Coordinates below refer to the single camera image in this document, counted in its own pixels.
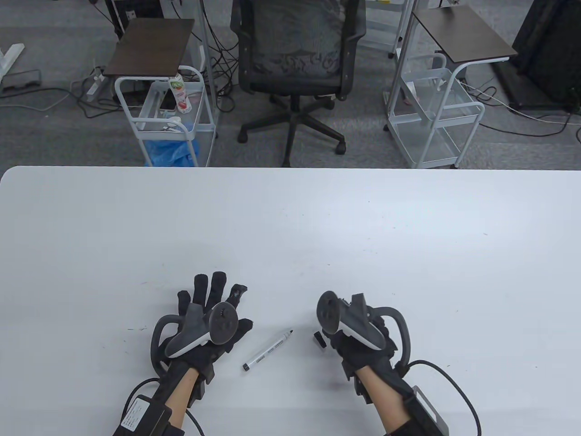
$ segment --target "white wire basket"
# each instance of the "white wire basket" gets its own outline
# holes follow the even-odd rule
[[[149,166],[153,166],[153,164],[144,141],[186,141],[194,166],[207,166],[210,162],[211,149],[214,145],[214,140],[216,139],[216,124],[212,115],[210,101],[208,100],[206,93],[204,79],[198,70],[187,65],[180,65],[179,71],[188,72],[188,75],[190,75],[194,80],[198,79],[197,81],[184,82],[189,101],[192,104],[192,110],[188,113],[181,113],[177,110],[175,112],[169,112],[161,107],[166,94],[168,92],[171,93],[170,80],[173,77],[119,77],[115,81],[115,93],[117,94],[121,107],[129,120],[131,129],[139,141],[139,146],[141,147],[141,151],[145,157],[145,162]],[[147,97],[145,98],[144,105],[137,117],[131,114],[127,102],[125,101],[125,97],[123,97],[123,93],[121,92],[121,84],[125,81],[152,82]],[[200,119],[204,107],[207,113],[208,122],[201,123]],[[169,116],[179,117],[180,120],[178,121],[175,117],[169,119]],[[211,136],[209,148],[205,153],[205,155],[207,155],[204,159],[205,162],[199,162],[193,145],[193,142],[196,139],[196,134],[199,132],[208,132]]]

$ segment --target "glove battery pack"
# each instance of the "glove battery pack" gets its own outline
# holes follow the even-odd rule
[[[113,436],[162,436],[170,416],[171,409],[165,404],[138,395]]]

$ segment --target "white table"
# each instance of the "white table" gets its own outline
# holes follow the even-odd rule
[[[113,434],[131,388],[154,375],[153,325],[215,270],[249,287],[239,313],[255,329],[194,404],[208,436],[383,434],[339,359],[311,341],[325,290],[398,308],[412,359],[449,371],[484,434],[575,434],[580,198],[581,173],[557,171],[9,170],[0,434]],[[289,342],[243,374],[289,326]],[[414,368],[408,380],[451,436],[475,434],[443,378]]]

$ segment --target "metal pole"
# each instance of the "metal pole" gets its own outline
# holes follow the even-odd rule
[[[404,36],[403,47],[401,48],[400,58],[399,58],[399,61],[397,63],[396,74],[395,74],[395,76],[393,76],[392,90],[389,93],[389,100],[388,100],[388,104],[387,104],[388,116],[393,112],[395,105],[396,105],[397,94],[399,93],[398,82],[399,82],[399,78],[401,77],[401,74],[403,72],[403,65],[406,62],[407,51],[409,49],[410,42],[411,42],[411,34],[412,34],[412,31],[415,27],[412,25],[413,21],[415,20],[413,12],[415,12],[418,9],[418,2],[419,2],[419,0],[414,0],[414,4],[411,7],[412,14],[410,14],[410,22],[407,23],[406,36]]]
[[[210,57],[210,49],[208,48],[208,35],[206,33],[206,22],[204,21],[204,14],[202,12],[203,0],[194,0],[196,2],[196,14],[200,29],[202,30],[202,45],[204,47],[204,56],[206,57],[206,71],[208,72],[208,83],[210,84],[210,96],[212,101],[212,113],[218,104],[216,100],[216,88],[214,88],[214,71],[212,70],[212,58]]]

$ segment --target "glove finger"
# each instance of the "glove finger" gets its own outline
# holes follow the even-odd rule
[[[222,294],[226,286],[226,273],[216,271],[212,274],[212,284],[210,286],[210,295],[206,304],[206,312],[222,301]]]
[[[254,325],[253,322],[247,318],[243,318],[240,321],[238,321],[238,329],[236,330],[236,333],[234,333],[234,336],[232,336],[232,339],[230,339],[224,347],[226,353],[230,353],[232,351],[232,348],[234,348],[234,345],[240,339],[242,339],[242,337],[246,333],[248,333],[250,330],[252,330],[253,325]]]
[[[208,293],[208,276],[198,274],[193,278],[193,298],[192,303],[204,307],[206,304],[206,294]]]
[[[234,286],[232,286],[232,289],[230,290],[230,295],[228,296],[226,301],[230,303],[232,306],[234,306],[234,308],[237,308],[238,305],[240,304],[240,299],[242,298],[242,295],[247,290],[248,288],[246,286],[239,285],[238,283],[236,283]]]
[[[192,297],[190,297],[188,291],[178,292],[178,314],[180,316],[185,316],[185,313],[188,311],[191,298]]]

